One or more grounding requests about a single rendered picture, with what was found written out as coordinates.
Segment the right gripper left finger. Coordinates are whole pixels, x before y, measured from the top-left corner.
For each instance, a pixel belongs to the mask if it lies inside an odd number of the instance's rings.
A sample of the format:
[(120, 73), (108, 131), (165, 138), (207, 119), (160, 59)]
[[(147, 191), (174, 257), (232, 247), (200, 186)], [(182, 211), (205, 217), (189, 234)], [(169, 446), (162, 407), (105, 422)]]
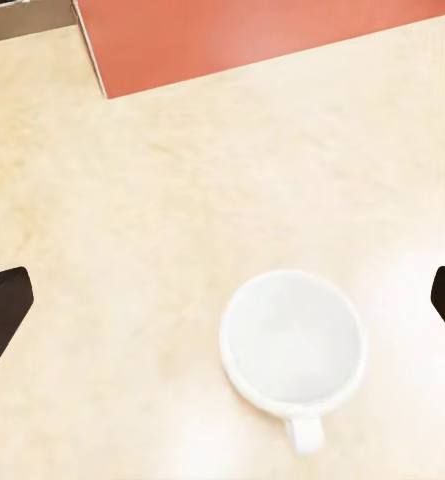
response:
[(26, 268), (0, 272), (0, 358), (32, 304), (34, 294)]

